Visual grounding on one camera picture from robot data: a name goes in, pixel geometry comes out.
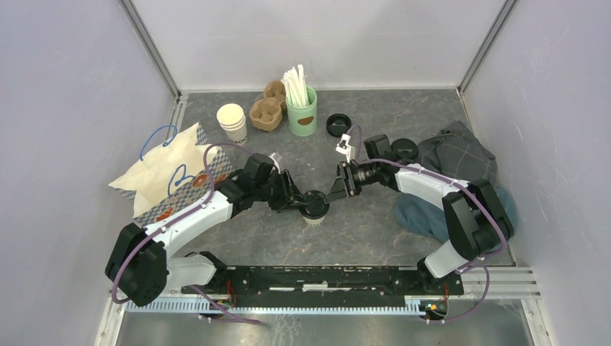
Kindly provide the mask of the black plastic cup lid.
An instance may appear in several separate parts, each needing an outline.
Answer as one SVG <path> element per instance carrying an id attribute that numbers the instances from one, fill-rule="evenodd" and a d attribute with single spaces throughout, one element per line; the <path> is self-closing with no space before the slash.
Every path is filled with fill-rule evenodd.
<path id="1" fill-rule="evenodd" d="M 392 150 L 396 155 L 405 160 L 415 160 L 419 154 L 419 147 L 415 142 L 407 138 L 399 138 L 392 142 Z"/>

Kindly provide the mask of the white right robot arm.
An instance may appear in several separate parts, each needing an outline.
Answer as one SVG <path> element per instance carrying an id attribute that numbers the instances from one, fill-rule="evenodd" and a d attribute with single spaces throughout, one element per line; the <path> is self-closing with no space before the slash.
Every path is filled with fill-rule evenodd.
<path id="1" fill-rule="evenodd" d="M 486 179 L 453 179 L 416 163 L 417 145 L 406 138 L 390 142 L 385 135 L 364 142 L 368 158 L 356 160 L 357 148 L 345 133 L 336 151 L 346 159 L 336 168 L 336 180 L 326 195 L 331 203 L 359 195 L 366 185 L 379 183 L 414 195 L 443 212 L 449 239 L 418 265 L 416 285 L 434 294 L 445 285 L 445 276 L 465 272 L 476 260 L 507 248 L 514 229 L 493 185 Z"/>

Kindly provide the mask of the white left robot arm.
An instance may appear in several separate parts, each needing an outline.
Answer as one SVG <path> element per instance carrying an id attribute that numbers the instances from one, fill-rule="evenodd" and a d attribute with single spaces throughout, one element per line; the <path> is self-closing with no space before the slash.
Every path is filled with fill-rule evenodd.
<path id="1" fill-rule="evenodd" d="M 175 259 L 174 254 L 204 231 L 267 203 L 278 213 L 305 210 L 310 201 L 288 170 L 279 170 L 264 154 L 252 154 L 242 169 L 215 184 L 213 190 L 178 213 L 143 228 L 129 223 L 120 231 L 105 275 L 117 303 L 146 306 L 165 289 L 200 285 L 208 293 L 226 286 L 226 274 L 204 255 Z"/>

